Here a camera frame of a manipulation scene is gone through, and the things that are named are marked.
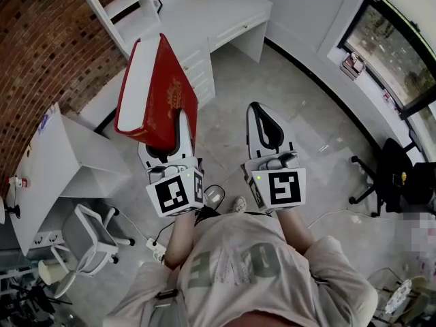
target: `power strip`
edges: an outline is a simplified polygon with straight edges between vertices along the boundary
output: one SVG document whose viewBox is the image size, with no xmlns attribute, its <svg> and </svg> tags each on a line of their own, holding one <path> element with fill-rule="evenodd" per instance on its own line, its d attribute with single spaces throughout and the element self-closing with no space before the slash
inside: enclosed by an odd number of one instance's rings
<svg viewBox="0 0 436 327">
<path fill-rule="evenodd" d="M 166 248 L 159 243 L 156 243 L 154 246 L 153 243 L 155 240 L 153 238 L 149 238 L 147 240 L 146 246 L 153 251 L 153 258 L 159 263 L 162 263 L 162 257 L 166 252 Z"/>
</svg>

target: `glass pane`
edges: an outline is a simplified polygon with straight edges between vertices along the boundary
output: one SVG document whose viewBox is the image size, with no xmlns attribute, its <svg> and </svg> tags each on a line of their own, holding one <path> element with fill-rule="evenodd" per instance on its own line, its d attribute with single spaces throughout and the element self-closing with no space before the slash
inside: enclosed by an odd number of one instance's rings
<svg viewBox="0 0 436 327">
<path fill-rule="evenodd" d="M 371 6 L 347 43 L 367 61 L 403 104 L 436 83 L 409 42 Z"/>
<path fill-rule="evenodd" d="M 416 133 L 419 135 L 420 141 L 428 155 L 429 160 L 436 161 L 436 103 L 430 104 L 413 114 L 412 120 Z"/>
</svg>

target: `gray tile floor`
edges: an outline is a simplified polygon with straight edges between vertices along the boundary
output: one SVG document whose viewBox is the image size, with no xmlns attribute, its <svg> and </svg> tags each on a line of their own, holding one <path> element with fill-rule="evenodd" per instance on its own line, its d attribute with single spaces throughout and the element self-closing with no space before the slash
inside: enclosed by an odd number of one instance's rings
<svg viewBox="0 0 436 327">
<path fill-rule="evenodd" d="M 267 46 L 256 63 L 225 45 L 212 54 L 212 64 L 217 96 L 199 111 L 196 156 L 204 160 L 205 185 L 220 184 L 227 193 L 220 212 L 225 212 L 237 195 L 244 195 L 249 207 L 255 208 L 239 168 L 248 159 L 245 112 L 252 101 L 276 110 L 295 131 L 300 164 L 307 169 L 307 203 L 298 207 L 307 225 L 329 212 L 348 209 L 369 215 L 375 210 L 373 196 L 358 205 L 347 202 L 367 188 L 366 176 L 349 159 L 359 155 L 373 164 L 369 143 L 314 82 Z M 133 173 L 108 202 L 122 210 L 146 237 L 156 236 L 172 219 L 159 218 L 151 206 L 137 144 L 116 134 L 112 124 L 104 133 Z M 369 276 L 383 266 L 400 266 L 395 241 L 397 217 L 385 213 L 383 217 L 389 220 L 337 213 L 317 221 L 313 231 L 317 237 L 331 234 L 343 241 L 352 264 Z M 127 292 L 141 263 L 153 260 L 145 240 L 128 220 L 120 215 L 116 223 L 128 237 L 136 239 L 136 246 L 121 248 L 117 265 L 107 265 L 92 279 L 79 277 L 68 292 L 75 312 L 89 326 L 101 326 L 103 316 Z M 169 237 L 170 229 L 164 230 L 160 243 L 166 245 Z"/>
</svg>

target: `window frame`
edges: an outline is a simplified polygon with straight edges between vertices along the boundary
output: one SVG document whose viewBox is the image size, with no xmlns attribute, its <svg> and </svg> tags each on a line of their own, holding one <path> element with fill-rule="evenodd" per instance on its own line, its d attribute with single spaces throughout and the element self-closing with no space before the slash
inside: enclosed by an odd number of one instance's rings
<svg viewBox="0 0 436 327">
<path fill-rule="evenodd" d="M 398 11 L 389 0 L 364 0 L 360 6 L 358 12 L 354 16 L 353 21 L 344 33 L 341 41 L 338 44 L 339 48 L 344 49 L 347 52 L 354 51 L 347 44 L 347 40 L 353 33 L 363 14 L 367 8 L 371 6 L 377 12 L 379 12 L 388 22 L 390 22 L 394 28 L 409 42 L 410 46 L 415 50 L 418 56 L 422 59 L 427 69 L 436 79 L 436 54 L 427 44 L 425 39 L 421 36 L 419 27 L 416 23 L 408 20 L 400 11 Z M 408 119 L 411 115 L 419 112 L 421 109 L 426 108 L 429 104 L 436 101 L 436 85 L 429 88 L 427 91 L 419 94 L 417 98 L 413 99 L 408 104 L 403 104 L 396 96 L 395 92 L 388 86 L 384 79 L 378 75 L 377 71 L 371 66 L 370 63 L 365 62 L 367 67 L 366 71 L 370 77 L 376 81 L 376 83 L 389 92 L 392 96 L 395 105 L 399 111 L 401 120 L 404 120 L 408 128 L 416 131 L 413 122 Z M 429 161 L 425 150 L 422 150 L 422 155 L 425 161 Z"/>
</svg>

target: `t-shirt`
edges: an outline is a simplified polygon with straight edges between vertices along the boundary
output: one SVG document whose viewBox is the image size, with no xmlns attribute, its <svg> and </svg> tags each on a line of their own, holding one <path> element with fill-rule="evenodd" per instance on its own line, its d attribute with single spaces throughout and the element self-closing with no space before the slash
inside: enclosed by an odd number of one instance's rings
<svg viewBox="0 0 436 327">
<path fill-rule="evenodd" d="M 112 324 L 105 326 L 138 326 L 146 299 L 165 288 L 159 278 L 168 278 L 170 271 L 159 269 L 160 275 L 140 269 L 131 291 L 106 320 Z M 246 213 L 196 226 L 177 288 L 192 327 L 220 327 L 249 311 L 304 327 L 366 327 L 377 306 L 375 290 L 350 266 L 337 240 L 323 238 L 303 257 L 286 243 L 276 219 Z"/>
</svg>

